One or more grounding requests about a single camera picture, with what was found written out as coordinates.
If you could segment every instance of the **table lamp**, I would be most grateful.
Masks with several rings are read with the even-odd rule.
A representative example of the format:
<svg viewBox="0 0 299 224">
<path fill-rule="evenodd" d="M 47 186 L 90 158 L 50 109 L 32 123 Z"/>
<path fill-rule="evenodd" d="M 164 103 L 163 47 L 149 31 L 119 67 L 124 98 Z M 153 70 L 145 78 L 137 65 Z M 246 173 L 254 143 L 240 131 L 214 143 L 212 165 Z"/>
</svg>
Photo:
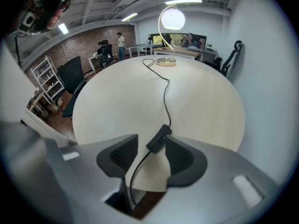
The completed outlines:
<svg viewBox="0 0 299 224">
<path fill-rule="evenodd" d="M 170 5 L 165 8 L 159 16 L 158 21 L 158 30 L 159 34 L 165 44 L 167 44 L 173 50 L 173 57 L 172 58 L 159 58 L 157 59 L 157 65 L 161 66 L 174 66 L 177 64 L 177 61 L 174 59 L 176 55 L 175 50 L 171 47 L 171 45 L 163 38 L 161 31 L 160 31 L 160 21 L 162 21 L 162 25 L 166 29 L 170 30 L 180 30 L 185 24 L 185 16 L 184 14 L 178 10 L 175 5 Z"/>
</svg>

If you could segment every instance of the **brick wall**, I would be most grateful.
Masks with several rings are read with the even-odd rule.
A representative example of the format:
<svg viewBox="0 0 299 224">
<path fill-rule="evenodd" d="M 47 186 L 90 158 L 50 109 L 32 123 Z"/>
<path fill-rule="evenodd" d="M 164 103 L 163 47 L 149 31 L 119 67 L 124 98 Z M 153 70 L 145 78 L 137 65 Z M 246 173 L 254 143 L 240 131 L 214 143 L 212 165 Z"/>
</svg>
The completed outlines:
<svg viewBox="0 0 299 224">
<path fill-rule="evenodd" d="M 121 32 L 122 36 L 125 38 L 126 46 L 136 45 L 134 26 L 117 25 L 92 29 L 74 35 L 50 48 L 25 70 L 25 74 L 35 86 L 38 86 L 38 83 L 33 78 L 30 69 L 36 67 L 40 62 L 42 62 L 45 56 L 50 56 L 52 62 L 57 68 L 64 65 L 72 58 L 80 56 L 82 70 L 85 73 L 91 69 L 88 58 L 97 51 L 99 41 L 107 39 L 112 44 L 113 54 L 118 53 L 118 37 L 116 35 L 118 32 Z"/>
</svg>

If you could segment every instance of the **gold lamp base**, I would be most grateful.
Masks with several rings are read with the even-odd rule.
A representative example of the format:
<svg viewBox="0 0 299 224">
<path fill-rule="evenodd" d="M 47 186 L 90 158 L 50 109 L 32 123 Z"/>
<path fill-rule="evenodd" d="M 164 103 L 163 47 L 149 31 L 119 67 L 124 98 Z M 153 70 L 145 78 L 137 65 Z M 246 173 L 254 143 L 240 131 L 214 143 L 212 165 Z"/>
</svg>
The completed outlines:
<svg viewBox="0 0 299 224">
<path fill-rule="evenodd" d="M 159 58 L 157 59 L 157 65 L 161 66 L 175 66 L 177 64 L 177 60 L 172 58 Z"/>
</svg>

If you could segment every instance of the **shelving unit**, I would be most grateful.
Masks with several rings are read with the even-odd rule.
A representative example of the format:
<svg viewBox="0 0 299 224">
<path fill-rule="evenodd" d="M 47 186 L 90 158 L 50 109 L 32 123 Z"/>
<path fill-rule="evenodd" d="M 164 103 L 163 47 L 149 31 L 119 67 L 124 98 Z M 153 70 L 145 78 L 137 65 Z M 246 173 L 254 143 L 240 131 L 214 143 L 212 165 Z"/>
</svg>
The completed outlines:
<svg viewBox="0 0 299 224">
<path fill-rule="evenodd" d="M 45 59 L 34 69 L 31 69 L 31 72 L 41 89 L 45 92 L 47 102 L 51 104 L 55 96 L 64 89 L 51 58 L 45 56 Z"/>
</svg>

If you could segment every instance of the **white globe lamp shade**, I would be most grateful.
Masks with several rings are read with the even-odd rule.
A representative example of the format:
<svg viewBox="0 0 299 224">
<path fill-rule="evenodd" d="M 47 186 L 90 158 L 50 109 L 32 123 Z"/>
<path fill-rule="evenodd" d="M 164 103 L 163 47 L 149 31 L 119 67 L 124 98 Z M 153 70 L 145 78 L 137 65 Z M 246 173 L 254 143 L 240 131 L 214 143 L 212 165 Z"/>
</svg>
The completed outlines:
<svg viewBox="0 0 299 224">
<path fill-rule="evenodd" d="M 161 18 L 163 27 L 170 30 L 180 30 L 185 24 L 184 14 L 176 8 L 169 8 Z"/>
</svg>

